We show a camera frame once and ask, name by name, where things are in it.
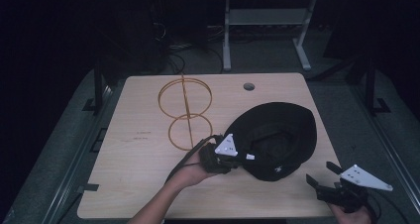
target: wire ring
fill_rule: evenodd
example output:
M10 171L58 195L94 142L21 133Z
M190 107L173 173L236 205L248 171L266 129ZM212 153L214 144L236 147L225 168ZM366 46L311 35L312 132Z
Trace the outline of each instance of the wire ring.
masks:
M190 119L192 119L192 118L196 118L196 117L201 117L201 118L203 118L204 120L206 120L207 121L207 123L209 124L209 126L210 126L210 136L213 134L213 126L211 125L211 122L206 118L206 117L204 117L203 116L203 113L205 113L209 108L210 108L210 105L211 105L211 103L212 103L212 101L213 101L213 94L212 94L212 92L211 92L211 89L210 89L210 87L205 83L205 82L203 82L203 81L201 81L201 80L199 80L199 79L196 79L196 78L185 78L183 75L181 75L182 77L181 78L179 78L179 79L175 79L175 80L173 80L173 81L171 81L171 82L169 82L169 83L167 83L161 90L160 90L160 92L159 92L159 94L158 94L158 97L157 97L157 102L158 102L158 107L160 108L160 110L166 115L166 116L168 116L168 117L171 117L171 118L173 118L174 120L172 121L172 123L170 124L170 126L169 126L169 129L168 129L168 131L167 131L167 135L168 135L168 137L169 137L169 140L170 140L170 142L176 147L176 148L178 148L178 149L180 149L180 150L183 150L183 151L189 151L189 150L191 150L191 149L186 149L186 148L182 148L181 146L179 146L179 145L177 145L174 141L173 141L173 139L172 139L172 136L171 136L171 129L172 129L172 126L173 126L173 124L175 124L175 122L176 121L178 121L178 120L187 120L188 121L188 129L189 129L189 138L190 138L190 141L191 141L191 148L193 148L194 147L194 144L193 144L193 141L192 141L192 132L191 132L191 124L190 124L190 122L189 122L189 120ZM207 105L207 107L201 112L201 113L190 113L190 111L189 111L189 106L188 106L188 99L187 99L187 96L186 96L186 89L185 89L185 82L193 82L193 83L197 83L197 84L199 84L199 85L202 85L208 92L209 92L209 94L210 94L210 102L209 102L209 104ZM176 116L173 116L173 115L170 115L168 112L166 112L166 111L164 111L164 109L162 108L162 106L161 106L161 97L162 97L162 95L164 94L164 92L168 89L168 88L170 88L171 86L173 86L173 85L175 85L175 84L177 84L177 83L182 83L182 89L183 89L183 96L184 96L184 102L185 102L185 109L186 109L186 114L183 114L183 115L180 115L180 116L178 116L178 117L176 117Z
M210 120L208 120L206 117L204 117L203 115L200 115L200 114L197 114L197 113L191 113L191 115L194 115L195 117L201 117L201 118L203 118L204 120L206 120L206 122L209 124L209 126L210 126L210 136L213 134L213 126L211 125L211 122L210 122ZM170 123L170 125L169 125L169 129L167 130L167 135L168 135L168 137L169 137L169 141L176 147L176 148L178 148L178 149L180 149L180 150L183 150L183 151L189 151L189 150L191 150L191 149L187 149L187 148L182 148L182 147L180 147L179 145L177 145L174 141L173 141L173 139L172 139L172 136L171 136L171 134L170 134L170 131L172 130L172 127L173 127L173 124L175 124L177 121L179 121L179 120L184 120L184 119L182 119L182 117L187 117L188 115L187 114L183 114L183 115L181 115L181 116L179 116L179 117L177 117L175 120L173 120L171 123Z
M166 111L164 111L164 109L162 108L162 106L161 106L161 102L160 102L160 100L161 100L161 96L163 95L163 93L168 89L168 88L170 88L171 86L173 86L173 85L175 85L175 84L177 84L177 83L182 83L182 82L193 82L193 83L197 83L197 84L200 84L200 85L202 85L205 89L207 89L207 91L209 92L209 94L210 94L210 102L209 102L209 104L207 105L207 107L201 112L201 113L198 113L199 115L203 115L209 108L210 108L210 105L211 105L211 103L212 103L212 101L213 101L213 94L212 94L212 92L211 92L211 90L210 90L210 87L209 87L209 85L207 85L205 82L203 82L203 81L201 81L201 80L199 80L199 79L196 79L196 78L179 78L179 79L175 79L175 80L173 80L173 81L171 81L171 82L169 82L169 83L167 83L161 90L160 90L160 92L159 92L159 94L158 94L158 98L157 98L157 101L158 101L158 107L160 108L160 110L164 113L164 114L166 114L166 116L168 116L168 117L171 117L171 118L173 118L173 119L179 119L179 117L182 117L182 116L179 116L179 117L176 117L176 116L173 116L173 115L170 115L169 113L167 113ZM189 118L196 118L196 117L198 117L198 114L197 115L193 115L192 117L189 117Z

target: black hat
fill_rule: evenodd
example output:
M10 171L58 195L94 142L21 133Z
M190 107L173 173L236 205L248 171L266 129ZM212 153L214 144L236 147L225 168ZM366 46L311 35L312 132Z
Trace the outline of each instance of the black hat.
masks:
M237 159L264 181L277 181L297 170L315 151L317 132L312 112L302 106L271 102L245 112L228 128Z

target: wire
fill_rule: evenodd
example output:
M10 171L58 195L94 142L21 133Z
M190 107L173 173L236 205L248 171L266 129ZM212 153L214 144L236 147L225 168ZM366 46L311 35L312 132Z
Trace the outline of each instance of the wire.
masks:
M169 54L169 56L175 56L175 57L179 58L182 62L181 68L178 68L175 61L173 61L173 59L171 59L170 57L168 58L168 63L171 65L173 73L174 74L183 73L183 70L185 69L185 59L183 59L182 56L179 56L177 54Z
M207 28L209 30L218 29L216 33L213 33L208 37L207 39L208 43L218 43L222 41L222 38L224 35L223 33L225 32L225 29L223 26L208 26Z
M183 50L183 49L188 49L191 48L192 44L181 44L181 45L171 45L169 46L170 49L172 50Z
M377 199L374 196L369 195L368 197L370 197L374 201L374 203L376 203L376 206L377 206L377 209L378 209L377 213L376 213L376 222L377 222L377 221L379 221L379 218L382 216L382 208L380 207L379 202L377 201Z
M210 51L210 52L212 52L212 53L214 53L214 54L216 54L216 56L217 56L217 58L219 59L219 62L220 62L220 64L221 64L221 68L220 68L220 71L219 71L219 73L223 73L223 59L222 59L222 57L220 56L220 54L218 54L216 51L214 51L213 49L210 49L210 48L207 48L206 50L208 50L208 51Z
M201 113L190 113L189 112L189 107L188 107L188 100L187 100L187 98L186 98L186 90L185 90L185 82L193 82L193 83L197 83L197 84L199 84L199 85L202 85L208 92L209 92L209 94L210 94L210 101L209 101L209 103L208 103L208 105L207 105L207 107L201 112ZM182 84L182 88L183 88L183 96L184 96L184 100L185 100L185 108L186 108L186 114L183 114L183 115L180 115L180 116L174 116L174 115L170 115L169 113L167 113L164 109L163 109L163 107L161 106L161 97L162 97L162 95L164 94L164 92L168 89L168 88L170 88L170 87L172 87L172 86L174 86L175 84L177 84L177 83L181 83ZM172 121L172 123L169 125L169 129L168 129L168 131L167 131L167 135L168 135L168 137L169 137L169 140L170 140L170 142L176 147L176 148L178 148L178 149L180 149L180 150L184 150L184 151L188 151L189 149L185 149L185 148L182 148L181 146L178 146L176 143L175 143L175 141L172 139L172 137L171 137L171 130L172 130L172 126L173 126L173 124L176 122L176 121L178 121L178 120L187 120L188 121L188 128L189 128L189 136L190 136L190 139L191 139L191 147L193 147L194 146L194 144L193 144L193 142L192 142L192 133L191 133L191 128L190 128L190 125L189 125L189 120L190 119L192 119L192 118L196 118L196 117L201 117L201 118L203 118L204 120L206 120L206 122L209 124L209 126L210 126L210 135L211 134L213 134L213 126L212 126L212 124L211 124L211 122L210 122L210 120L208 120L206 117L204 117L202 114L203 113L205 113L209 108L210 108L210 105L211 105L211 103L212 103L212 100L213 100L213 95L212 95L212 92L211 92L211 89L210 89L210 87L205 83L205 82L203 82L203 81L201 81L201 80L199 80L199 79L196 79L196 78L189 78L189 77L187 77L187 78L185 78L184 76L182 76L180 79L175 79L175 80L173 80L173 81L170 81L169 83L167 83L161 90L160 90L160 92L159 92L159 94L158 94L158 96L157 96L157 102L158 102L158 106L159 106L159 108L160 108L160 110L166 115L166 116L168 116L168 117L171 117L171 118L173 118L174 120Z
M195 166L195 165L201 165L201 163L185 164L185 165L183 165L183 167L191 167L191 166Z
M161 41L164 38L164 36L166 36L166 27L162 23L154 23L154 25L162 27L162 29L163 29L163 32L161 33L161 36L159 38L156 38L156 40Z
M404 223L409 224L407 218L405 217L405 215L402 213L401 209L399 209L395 203L389 199L387 196L385 196L383 193L380 193L376 190L373 190L374 193L378 194L379 196L381 196L383 199L385 199L397 212L398 214L401 216L401 218L404 220Z
M175 168L173 168L173 170L170 172L170 174L167 176L167 179L164 183L167 183L172 177L173 175L179 171L181 168L183 168L184 164L186 161L188 161L188 159L190 157L192 157L192 155L194 155L194 153L196 153L198 150L201 149L201 147L203 147L204 145L207 145L207 143L211 140L211 139L215 139L217 137L220 137L218 135L212 135L208 138L205 138L203 140L201 140L195 147L193 147L187 154L185 154L185 157L182 158L182 160L175 166Z
M263 32L258 32L257 30L252 30L250 28L239 28L235 31L232 31L231 34L232 34L231 35L232 44L249 44L249 43L253 43L254 41L261 40L263 38Z

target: forearm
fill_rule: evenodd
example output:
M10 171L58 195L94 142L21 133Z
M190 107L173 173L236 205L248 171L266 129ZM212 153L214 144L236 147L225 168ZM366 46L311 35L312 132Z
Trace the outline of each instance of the forearm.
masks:
M182 186L169 181L130 221L129 224L160 224L167 209L183 189Z

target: hand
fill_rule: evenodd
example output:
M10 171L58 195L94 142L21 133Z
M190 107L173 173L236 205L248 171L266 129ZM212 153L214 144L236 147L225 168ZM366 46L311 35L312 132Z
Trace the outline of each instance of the hand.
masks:
M327 204L340 224L371 224L370 213L364 206L356 212L345 213L342 207Z
M186 162L183 168L177 171L169 180L175 182L179 187L184 188L200 183L207 177L217 173L208 173L200 164L199 151L195 152Z

